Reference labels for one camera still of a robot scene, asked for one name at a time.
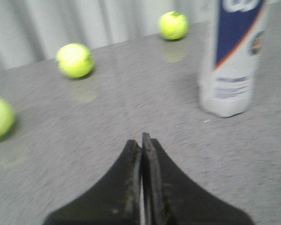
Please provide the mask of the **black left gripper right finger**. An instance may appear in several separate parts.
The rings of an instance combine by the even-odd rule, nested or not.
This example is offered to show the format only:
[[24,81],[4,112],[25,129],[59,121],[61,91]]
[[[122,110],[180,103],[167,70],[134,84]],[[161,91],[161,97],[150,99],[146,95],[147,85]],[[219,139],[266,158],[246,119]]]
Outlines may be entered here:
[[148,225],[252,225],[243,210],[190,179],[159,141],[142,134],[145,221]]

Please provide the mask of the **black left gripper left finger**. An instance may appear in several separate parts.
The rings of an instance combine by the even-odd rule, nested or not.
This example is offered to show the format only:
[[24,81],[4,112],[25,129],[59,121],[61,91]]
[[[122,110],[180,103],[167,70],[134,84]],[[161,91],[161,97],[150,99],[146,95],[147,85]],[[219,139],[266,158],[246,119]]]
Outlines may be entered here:
[[128,140],[108,172],[84,194],[53,211],[45,225],[140,224],[142,150]]

